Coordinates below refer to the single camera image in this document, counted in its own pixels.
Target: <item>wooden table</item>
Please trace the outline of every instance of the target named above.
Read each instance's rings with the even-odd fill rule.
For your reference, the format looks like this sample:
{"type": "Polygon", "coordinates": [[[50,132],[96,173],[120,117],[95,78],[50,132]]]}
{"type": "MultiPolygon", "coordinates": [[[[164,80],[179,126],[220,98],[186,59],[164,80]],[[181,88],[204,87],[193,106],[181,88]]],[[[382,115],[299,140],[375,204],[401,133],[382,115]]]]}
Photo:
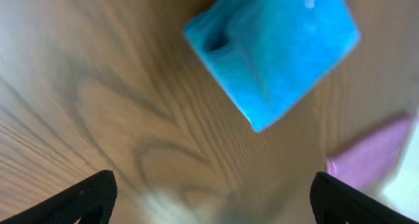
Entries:
{"type": "Polygon", "coordinates": [[[348,0],[360,45],[254,133],[181,34],[214,1],[0,0],[0,219],[111,169],[112,223],[314,223],[326,155],[416,108],[418,0],[348,0]]]}

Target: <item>blue cloth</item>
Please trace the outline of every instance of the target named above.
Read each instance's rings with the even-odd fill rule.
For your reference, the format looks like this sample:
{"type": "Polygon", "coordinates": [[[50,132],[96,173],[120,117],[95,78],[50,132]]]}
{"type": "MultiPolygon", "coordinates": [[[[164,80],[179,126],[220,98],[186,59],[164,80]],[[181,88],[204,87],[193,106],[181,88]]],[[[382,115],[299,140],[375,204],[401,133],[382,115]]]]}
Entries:
{"type": "Polygon", "coordinates": [[[270,126],[360,39],[344,0],[218,0],[184,29],[256,132],[270,126]]]}

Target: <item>black object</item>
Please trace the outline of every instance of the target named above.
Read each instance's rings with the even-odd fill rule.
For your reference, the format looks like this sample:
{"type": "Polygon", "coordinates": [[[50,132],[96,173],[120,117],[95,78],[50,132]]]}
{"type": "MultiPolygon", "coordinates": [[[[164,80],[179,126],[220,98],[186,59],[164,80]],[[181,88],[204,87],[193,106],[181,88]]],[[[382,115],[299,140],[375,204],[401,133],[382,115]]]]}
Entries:
{"type": "Polygon", "coordinates": [[[418,224],[325,172],[316,174],[310,202],[317,224],[418,224]]]}
{"type": "MultiPolygon", "coordinates": [[[[117,198],[112,171],[101,171],[0,224],[108,224],[117,198]]],[[[318,224],[418,224],[325,172],[310,191],[318,224]]]]}
{"type": "Polygon", "coordinates": [[[101,171],[1,224],[108,224],[117,198],[112,171],[101,171]]]}

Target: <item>pink cloth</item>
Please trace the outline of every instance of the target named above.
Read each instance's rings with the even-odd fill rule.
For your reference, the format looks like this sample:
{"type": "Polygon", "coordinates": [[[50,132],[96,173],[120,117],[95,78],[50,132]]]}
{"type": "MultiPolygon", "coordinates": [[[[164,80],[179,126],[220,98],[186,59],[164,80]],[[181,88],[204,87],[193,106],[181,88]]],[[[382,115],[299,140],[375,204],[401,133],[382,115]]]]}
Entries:
{"type": "Polygon", "coordinates": [[[377,184],[394,168],[413,122],[414,117],[398,118],[343,154],[329,157],[327,173],[361,191],[377,184]]]}

